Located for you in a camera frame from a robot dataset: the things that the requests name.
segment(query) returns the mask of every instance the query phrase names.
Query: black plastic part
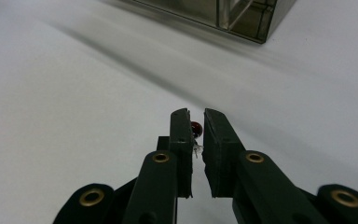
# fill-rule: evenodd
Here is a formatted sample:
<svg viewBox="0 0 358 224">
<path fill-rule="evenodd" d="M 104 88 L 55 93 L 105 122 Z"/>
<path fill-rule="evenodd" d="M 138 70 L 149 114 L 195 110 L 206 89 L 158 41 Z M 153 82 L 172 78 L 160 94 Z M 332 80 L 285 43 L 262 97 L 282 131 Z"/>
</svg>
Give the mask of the black plastic part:
<svg viewBox="0 0 358 224">
<path fill-rule="evenodd" d="M 170 148 L 170 137 L 159 136 L 157 141 L 157 150 L 168 150 Z"/>
<path fill-rule="evenodd" d="M 80 199 L 89 190 L 99 189 L 103 192 L 102 200 L 94 205 L 82 205 Z M 95 200 L 95 193 L 89 194 L 89 198 L 84 198 L 85 202 Z M 78 189 L 66 202 L 54 220 L 54 224 L 106 224 L 112 223 L 112 201 L 114 191 L 112 188 L 101 184 L 90 184 Z"/>
<path fill-rule="evenodd" d="M 193 174 L 194 137 L 191 130 L 190 112 L 179 109 L 171 113 L 170 152 L 178 160 L 177 183 L 178 197 L 192 197 L 191 176 Z"/>
<path fill-rule="evenodd" d="M 312 204 L 316 203 L 316 196 L 303 190 L 303 189 L 299 189 L 308 199 L 308 201 L 310 201 Z"/>
<path fill-rule="evenodd" d="M 122 223 L 176 223 L 176 165 L 176 156 L 169 151 L 145 157 Z"/>
<path fill-rule="evenodd" d="M 112 219 L 113 222 L 109 224 L 122 223 L 136 180 L 137 178 L 134 178 L 132 181 L 115 190 L 114 200 L 112 203 L 112 213 L 110 215 L 112 216 L 110 219 Z"/>
<path fill-rule="evenodd" d="M 341 185 L 319 188 L 316 205 L 334 224 L 358 224 L 358 191 Z"/>
<path fill-rule="evenodd" d="M 233 197 L 238 156 L 245 150 L 226 116 L 205 109 L 202 159 L 213 197 Z"/>
<path fill-rule="evenodd" d="M 261 220 L 246 222 L 250 224 L 328 223 L 267 155 L 242 152 L 237 169 L 240 186 L 236 187 L 233 209 L 239 223 L 247 219 Z M 246 206 L 254 212 L 239 210 Z"/>
</svg>

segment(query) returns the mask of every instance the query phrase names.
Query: white table surface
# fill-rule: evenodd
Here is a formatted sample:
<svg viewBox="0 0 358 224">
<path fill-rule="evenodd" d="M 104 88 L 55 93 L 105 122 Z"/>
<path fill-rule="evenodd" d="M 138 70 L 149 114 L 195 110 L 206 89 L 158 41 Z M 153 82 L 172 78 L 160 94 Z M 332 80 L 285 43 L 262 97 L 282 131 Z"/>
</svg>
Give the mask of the white table surface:
<svg viewBox="0 0 358 224">
<path fill-rule="evenodd" d="M 302 189 L 358 190 L 358 1 L 298 0 L 260 46 L 112 0 L 0 0 L 0 223 L 127 183 L 183 107 L 225 113 Z M 236 223 L 203 168 L 178 223 Z"/>
</svg>

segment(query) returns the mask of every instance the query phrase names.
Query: transparent box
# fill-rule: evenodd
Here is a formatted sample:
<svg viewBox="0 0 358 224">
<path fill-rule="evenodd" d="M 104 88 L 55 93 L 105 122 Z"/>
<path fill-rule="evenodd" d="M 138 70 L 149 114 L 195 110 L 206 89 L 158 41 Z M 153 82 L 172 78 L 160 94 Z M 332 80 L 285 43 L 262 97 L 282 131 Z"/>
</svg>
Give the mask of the transparent box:
<svg viewBox="0 0 358 224">
<path fill-rule="evenodd" d="M 296 0 L 134 0 L 265 43 Z"/>
</svg>

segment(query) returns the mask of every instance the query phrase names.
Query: red object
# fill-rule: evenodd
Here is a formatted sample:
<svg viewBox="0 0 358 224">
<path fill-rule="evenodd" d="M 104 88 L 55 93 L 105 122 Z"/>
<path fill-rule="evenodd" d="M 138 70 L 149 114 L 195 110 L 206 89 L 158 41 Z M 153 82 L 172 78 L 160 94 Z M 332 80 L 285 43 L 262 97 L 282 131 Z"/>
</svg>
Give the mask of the red object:
<svg viewBox="0 0 358 224">
<path fill-rule="evenodd" d="M 196 121 L 191 121 L 191 130 L 193 131 L 194 138 L 202 135 L 202 126 Z"/>
</svg>

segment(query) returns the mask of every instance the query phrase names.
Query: brass screw insert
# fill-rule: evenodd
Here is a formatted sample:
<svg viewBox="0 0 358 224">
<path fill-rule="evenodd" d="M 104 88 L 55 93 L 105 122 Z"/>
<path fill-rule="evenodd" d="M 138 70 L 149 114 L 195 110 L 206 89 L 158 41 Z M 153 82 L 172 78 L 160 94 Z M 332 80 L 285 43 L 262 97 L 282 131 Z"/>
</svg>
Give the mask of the brass screw insert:
<svg viewBox="0 0 358 224">
<path fill-rule="evenodd" d="M 246 155 L 246 160 L 251 162 L 260 163 L 264 161 L 264 157 L 260 156 L 257 153 L 249 153 Z"/>
<path fill-rule="evenodd" d="M 89 189 L 79 199 L 79 203 L 85 207 L 93 206 L 103 200 L 104 193 L 101 189 Z"/>
<path fill-rule="evenodd" d="M 336 200 L 336 202 L 347 207 L 358 207 L 358 198 L 346 190 L 335 189 L 331 191 L 331 197 Z"/>
<path fill-rule="evenodd" d="M 159 153 L 153 156 L 153 161 L 155 162 L 166 162 L 170 159 L 167 154 Z"/>
</svg>

